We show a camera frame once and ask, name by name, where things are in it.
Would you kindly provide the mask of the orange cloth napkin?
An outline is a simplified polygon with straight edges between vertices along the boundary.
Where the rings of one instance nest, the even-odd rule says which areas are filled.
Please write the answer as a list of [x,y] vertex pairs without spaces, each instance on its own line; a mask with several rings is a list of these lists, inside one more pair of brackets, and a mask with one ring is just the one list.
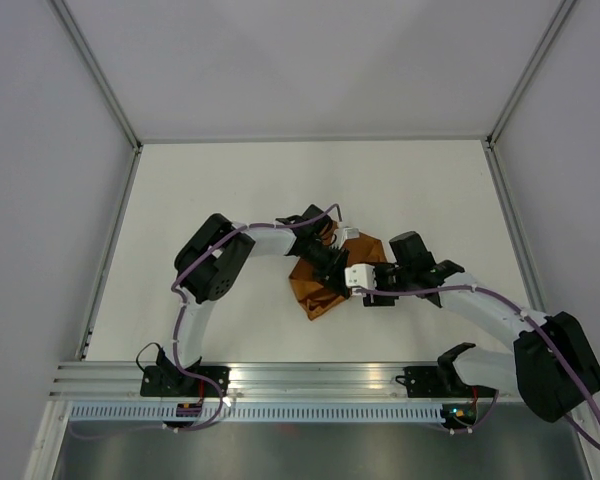
[[387,261],[382,241],[365,233],[338,247],[337,227],[332,220],[323,221],[318,227],[302,227],[290,253],[298,257],[288,277],[290,286],[311,321],[351,296],[344,279],[347,267]]

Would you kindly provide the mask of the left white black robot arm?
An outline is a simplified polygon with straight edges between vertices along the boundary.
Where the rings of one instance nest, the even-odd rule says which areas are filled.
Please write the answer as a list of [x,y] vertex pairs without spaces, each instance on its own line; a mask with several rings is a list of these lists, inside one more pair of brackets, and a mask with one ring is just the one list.
[[211,215],[174,260],[176,279],[171,291],[180,297],[171,346],[172,362],[163,375],[164,385],[186,396],[198,384],[192,366],[202,358],[202,340],[216,302],[235,284],[247,260],[262,256],[297,257],[311,268],[311,278],[327,292],[348,298],[345,282],[349,251],[345,242],[360,236],[358,229],[338,226],[330,212],[311,205],[302,215],[271,223],[243,224],[224,215]]

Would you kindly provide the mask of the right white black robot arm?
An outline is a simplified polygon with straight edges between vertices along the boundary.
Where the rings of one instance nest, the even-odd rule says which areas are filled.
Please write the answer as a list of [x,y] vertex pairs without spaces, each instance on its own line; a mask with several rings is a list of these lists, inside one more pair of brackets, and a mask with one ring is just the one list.
[[600,391],[600,365],[572,315],[527,309],[481,285],[457,263],[438,262],[421,236],[390,241],[392,263],[356,264],[345,284],[367,307],[416,296],[454,312],[505,347],[499,353],[463,342],[437,359],[436,381],[448,395],[472,387],[520,397],[539,418],[555,422]]

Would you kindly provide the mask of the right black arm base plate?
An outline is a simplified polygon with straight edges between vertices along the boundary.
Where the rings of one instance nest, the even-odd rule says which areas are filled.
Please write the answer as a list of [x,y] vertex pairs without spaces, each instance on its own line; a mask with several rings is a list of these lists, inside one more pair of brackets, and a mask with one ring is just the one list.
[[492,388],[463,383],[456,373],[434,365],[406,366],[394,381],[405,388],[411,399],[482,399],[495,394]]

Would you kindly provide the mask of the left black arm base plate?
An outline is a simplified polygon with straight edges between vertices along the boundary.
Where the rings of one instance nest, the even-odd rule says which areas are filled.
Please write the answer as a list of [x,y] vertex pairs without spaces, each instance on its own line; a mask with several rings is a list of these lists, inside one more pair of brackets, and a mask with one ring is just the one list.
[[[207,377],[218,384],[222,394],[227,393],[230,383],[230,368],[220,365],[202,365],[195,373]],[[204,397],[218,398],[215,387],[198,378],[183,375],[178,370],[165,373],[158,366],[148,366],[144,370],[141,387],[141,397],[184,398]]]

